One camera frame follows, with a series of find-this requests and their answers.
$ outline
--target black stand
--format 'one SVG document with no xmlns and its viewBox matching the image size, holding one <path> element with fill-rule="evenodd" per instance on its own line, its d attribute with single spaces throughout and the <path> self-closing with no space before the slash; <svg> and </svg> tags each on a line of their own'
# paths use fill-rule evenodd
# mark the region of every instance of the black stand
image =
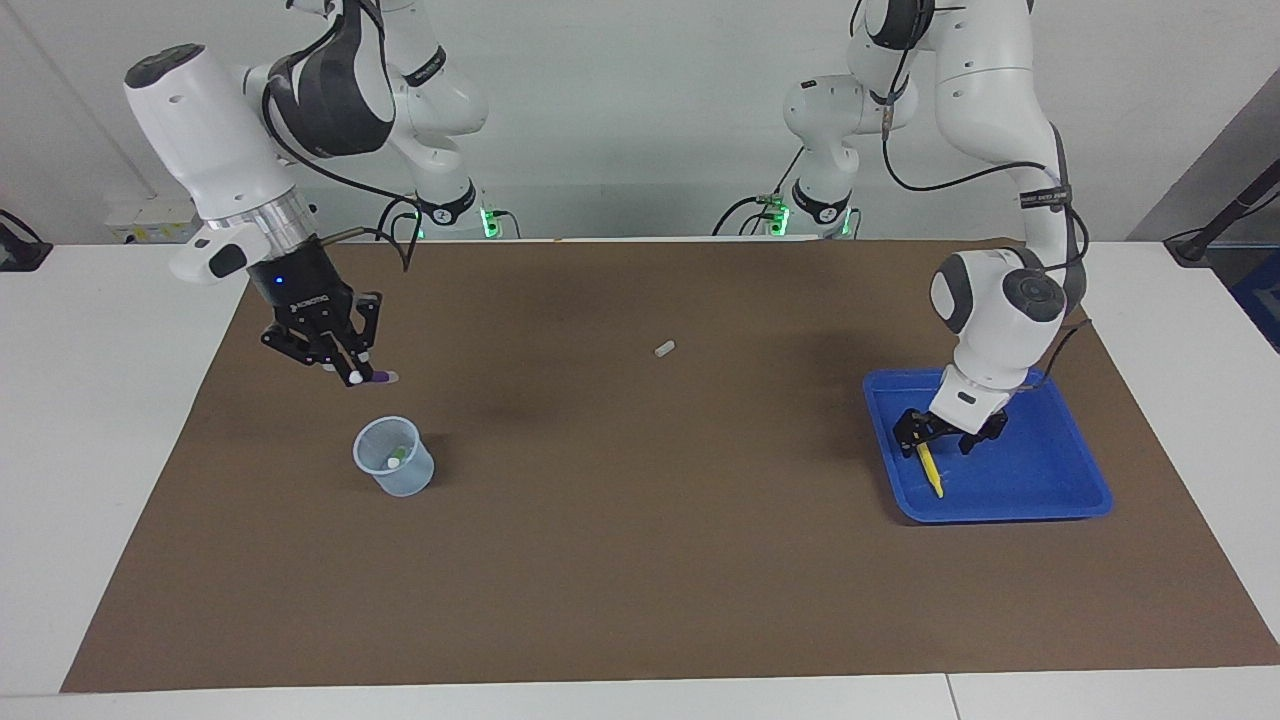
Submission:
<svg viewBox="0 0 1280 720">
<path fill-rule="evenodd" d="M 1165 247 L 1169 249 L 1169 254 L 1174 256 L 1174 260 L 1184 268 L 1207 268 L 1208 261 L 1204 259 L 1204 251 L 1208 250 L 1211 242 L 1217 240 L 1217 236 L 1231 227 L 1231 223 L 1240 219 L 1240 215 L 1249 211 L 1262 196 L 1266 195 L 1272 186 L 1280 183 L 1280 160 L 1271 163 L 1266 170 L 1252 183 L 1249 187 L 1244 188 L 1230 205 L 1222 209 L 1204 229 L 1196 233 L 1196 237 L 1185 241 L 1166 240 Z"/>
<path fill-rule="evenodd" d="M 29 273 L 38 268 L 54 249 L 47 242 L 23 242 L 3 224 L 0 224 L 0 247 L 10 255 L 8 260 L 0 263 L 0 273 Z"/>
</svg>

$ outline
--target brown paper mat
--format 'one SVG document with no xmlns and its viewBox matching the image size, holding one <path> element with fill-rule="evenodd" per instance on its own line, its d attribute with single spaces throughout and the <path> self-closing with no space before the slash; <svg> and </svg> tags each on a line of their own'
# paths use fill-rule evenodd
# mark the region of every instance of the brown paper mat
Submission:
<svg viewBox="0 0 1280 720">
<path fill-rule="evenodd" d="M 1092 331 L 1055 374 L 1110 516 L 897 511 L 860 383 L 950 357 L 956 247 L 340 247 L 403 378 L 355 391 L 248 291 L 63 689 L 1280 662 Z M 352 465 L 387 414 L 438 461 L 408 500 Z"/>
</svg>

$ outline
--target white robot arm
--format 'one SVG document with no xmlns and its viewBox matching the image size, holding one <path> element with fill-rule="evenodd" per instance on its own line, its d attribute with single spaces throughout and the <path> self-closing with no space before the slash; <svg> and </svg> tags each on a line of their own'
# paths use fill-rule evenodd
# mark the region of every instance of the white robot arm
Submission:
<svg viewBox="0 0 1280 720">
<path fill-rule="evenodd" d="M 860 95 L 846 91 L 856 96 L 861 111 L 856 123 L 846 117 L 846 124 L 828 129 L 823 138 L 827 147 L 832 133 L 873 132 L 868 118 L 879 119 L 877 129 L 888 163 L 888 135 L 901 123 L 899 113 L 910 115 L 915 110 L 910 67 L 919 51 L 932 50 L 937 58 L 934 104 L 942 136 L 961 152 L 996 165 L 982 174 L 1009 172 L 1019 190 L 1025 246 L 956 252 L 934 274 L 934 310 L 959 336 L 959 343 L 928 411 L 908 413 L 895 428 L 905 454 L 920 442 L 950 433 L 965 436 L 961 448 L 968 451 L 975 442 L 998 437 L 1006 421 L 1005 405 L 1023 387 L 1030 365 L 1048 348 L 1062 318 L 1080 302 L 1085 290 L 1082 259 L 1087 236 L 1076 236 L 1078 227 L 1083 236 L 1084 225 L 1071 208 L 1061 138 L 1036 99 L 1030 4 L 965 0 L 963 5 L 936 8 L 933 0 L 865 0 L 855 10 L 852 29 L 847 58 L 852 81 L 842 81 L 841 86 L 861 88 Z M 820 97 L 823 87 L 819 82 L 792 88 L 788 111 L 829 102 Z M 815 91 L 818 99 L 797 100 Z M 838 96 L 835 90 L 827 94 Z M 868 102 L 873 106 L 867 108 Z M 788 117 L 792 128 L 804 124 Z M 805 141 L 806 155 L 823 155 L 814 145 L 819 133 L 797 135 Z M 838 176 L 838 182 L 828 181 L 835 173 L 823 173 L 818 165 L 814 161 L 801 167 L 792 188 L 800 208 L 806 197 L 838 200 L 845 183 L 852 184 L 856 155 L 852 170 Z M 909 190 L 937 190 L 975 177 L 914 187 L 902 182 L 892 165 L 888 169 Z M 826 196 L 814 195 L 819 187 Z M 819 228 L 822 219 L 817 218 Z"/>
<path fill-rule="evenodd" d="M 337 370 L 348 387 L 375 379 L 369 350 L 381 296 L 342 282 L 225 68 L 204 46 L 179 45 L 133 65 L 124 88 L 147 140 L 205 219 L 170 261 L 174 274 L 214 283 L 247 269 L 274 309 L 265 345 Z M 353 310 L 364 318 L 358 331 Z"/>
<path fill-rule="evenodd" d="M 289 8 L 324 15 L 328 31 L 303 50 L 243 73 L 242 88 L 282 150 L 312 158 L 390 145 L 413 178 L 433 237 L 492 234 L 483 191 L 452 136 L 484 127 L 489 105 L 448 63 L 421 0 L 326 0 Z"/>
<path fill-rule="evenodd" d="M 488 105 L 447 67 L 417 0 L 387 0 L 385 9 L 378 0 L 287 0 L 285 6 L 325 17 L 328 29 L 297 53 L 239 73 L 239 87 L 204 46 L 183 45 L 137 63 L 125 76 L 125 95 L 205 220 L 170 263 L 174 274 L 212 283 L 247 269 L 274 309 L 262 342 L 305 365 L 337 370 L 353 386 L 379 379 L 369 350 L 381 295 L 356 293 L 342 282 L 276 150 L 408 204 L 434 234 L 489 236 L 494 225 L 449 140 L 479 131 Z M 389 19 L 396 29 L 388 29 Z M 303 155 L 358 155 L 387 143 L 408 164 L 416 196 L 339 178 Z M 360 229 L 381 234 L 383 228 Z M 353 311 L 364 318 L 358 331 Z"/>
</svg>

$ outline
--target blue tray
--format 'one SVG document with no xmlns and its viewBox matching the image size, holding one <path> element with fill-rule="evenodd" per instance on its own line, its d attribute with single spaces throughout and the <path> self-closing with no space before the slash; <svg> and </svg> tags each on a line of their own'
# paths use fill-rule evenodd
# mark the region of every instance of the blue tray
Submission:
<svg viewBox="0 0 1280 720">
<path fill-rule="evenodd" d="M 1028 382 L 1043 375 L 1033 369 Z M 942 370 L 877 370 L 863 380 L 876 439 L 897 506 L 920 523 L 998 523 L 1097 518 L 1111 511 L 1111 491 L 1084 445 L 1062 395 L 1044 387 L 1015 396 L 1000 439 L 960 455 L 959 436 L 929 443 L 942 489 L 938 498 L 920 459 L 902 457 L 893 424 L 908 407 L 928 410 Z"/>
</svg>

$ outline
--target pencil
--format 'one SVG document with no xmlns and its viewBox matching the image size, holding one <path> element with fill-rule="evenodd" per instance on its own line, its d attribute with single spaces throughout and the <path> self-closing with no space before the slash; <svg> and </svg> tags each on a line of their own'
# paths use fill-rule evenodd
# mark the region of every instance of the pencil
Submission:
<svg viewBox="0 0 1280 720">
<path fill-rule="evenodd" d="M 938 466 L 933 464 L 933 454 L 929 452 L 928 443 L 922 442 L 915 447 L 915 451 L 920 454 L 920 465 L 924 468 L 924 477 L 933 486 L 933 492 L 938 493 L 938 497 L 942 497 L 942 475 L 938 474 Z"/>
</svg>

